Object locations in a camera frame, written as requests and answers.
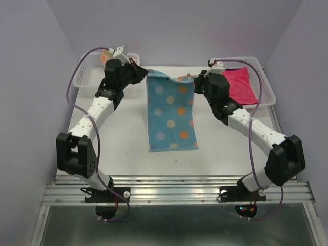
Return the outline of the light blue patterned towel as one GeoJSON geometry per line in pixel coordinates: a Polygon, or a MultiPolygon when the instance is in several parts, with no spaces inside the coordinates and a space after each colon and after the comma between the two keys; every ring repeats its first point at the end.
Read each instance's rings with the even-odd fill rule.
{"type": "Polygon", "coordinates": [[[199,148],[194,129],[195,75],[171,78],[150,69],[146,79],[147,130],[150,152],[199,148]]]}

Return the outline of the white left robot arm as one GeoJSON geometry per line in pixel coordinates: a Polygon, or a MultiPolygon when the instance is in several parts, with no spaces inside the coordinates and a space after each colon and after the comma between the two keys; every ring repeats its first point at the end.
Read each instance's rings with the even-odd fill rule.
{"type": "Polygon", "coordinates": [[[123,99],[124,88],[140,83],[148,73],[133,60],[107,61],[105,76],[89,109],[81,109],[84,113],[81,120],[68,133],[60,133],[56,138],[57,168],[96,189],[96,196],[103,202],[114,197],[114,189],[111,178],[99,170],[99,154],[93,140],[100,139],[99,130],[123,99]]]}

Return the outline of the purple towel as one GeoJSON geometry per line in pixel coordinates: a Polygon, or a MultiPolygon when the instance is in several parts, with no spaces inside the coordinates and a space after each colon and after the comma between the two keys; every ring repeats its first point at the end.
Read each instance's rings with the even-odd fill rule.
{"type": "Polygon", "coordinates": [[[226,68],[225,71],[236,71],[239,70],[240,68],[226,68]]]}

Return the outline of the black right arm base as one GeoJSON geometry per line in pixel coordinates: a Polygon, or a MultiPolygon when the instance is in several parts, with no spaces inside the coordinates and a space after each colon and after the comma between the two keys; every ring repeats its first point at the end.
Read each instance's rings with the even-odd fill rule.
{"type": "Polygon", "coordinates": [[[255,188],[249,191],[243,184],[243,179],[237,181],[236,185],[220,186],[217,201],[219,203],[234,202],[235,211],[241,218],[254,219],[258,208],[258,202],[266,201],[265,191],[255,188]]]}

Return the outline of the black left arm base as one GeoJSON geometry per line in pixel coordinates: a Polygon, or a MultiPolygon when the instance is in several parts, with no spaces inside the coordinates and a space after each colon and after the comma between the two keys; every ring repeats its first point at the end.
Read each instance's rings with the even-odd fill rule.
{"type": "Polygon", "coordinates": [[[130,212],[130,187],[116,187],[110,178],[108,187],[111,189],[97,190],[92,187],[82,187],[85,194],[84,203],[94,203],[97,219],[105,223],[118,222],[127,217],[130,212]]]}

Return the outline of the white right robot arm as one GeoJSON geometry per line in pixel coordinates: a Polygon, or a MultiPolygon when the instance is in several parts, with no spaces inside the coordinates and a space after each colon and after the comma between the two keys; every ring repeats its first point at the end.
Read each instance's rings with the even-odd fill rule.
{"type": "Polygon", "coordinates": [[[296,135],[287,137],[255,119],[230,98],[225,76],[203,70],[194,83],[194,92],[205,96],[215,118],[247,137],[249,144],[258,146],[268,158],[265,167],[255,170],[252,166],[251,173],[238,181],[238,198],[247,200],[254,191],[272,184],[283,186],[305,169],[301,139],[296,135]]]}

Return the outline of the pink towel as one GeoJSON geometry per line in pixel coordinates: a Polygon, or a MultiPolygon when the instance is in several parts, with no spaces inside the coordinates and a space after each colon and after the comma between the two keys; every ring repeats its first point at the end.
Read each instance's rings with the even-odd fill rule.
{"type": "Polygon", "coordinates": [[[251,88],[247,67],[236,71],[223,71],[230,88],[229,96],[241,105],[255,105],[258,99],[251,88]]]}

